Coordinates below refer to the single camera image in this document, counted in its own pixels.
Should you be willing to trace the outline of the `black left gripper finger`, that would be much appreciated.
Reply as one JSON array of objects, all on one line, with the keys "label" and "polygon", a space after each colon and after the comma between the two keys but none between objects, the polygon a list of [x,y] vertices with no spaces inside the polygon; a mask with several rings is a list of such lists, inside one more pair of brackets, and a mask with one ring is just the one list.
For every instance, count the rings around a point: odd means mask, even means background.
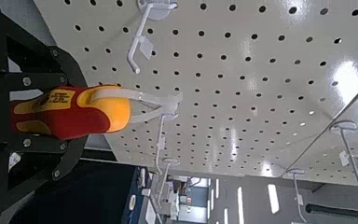
[{"label": "black left gripper finger", "polygon": [[21,86],[25,75],[34,77],[36,87],[41,89],[87,85],[71,54],[43,44],[0,12],[0,91]]},{"label": "black left gripper finger", "polygon": [[32,134],[0,138],[0,214],[43,184],[68,175],[86,142],[85,137],[62,141]]}]

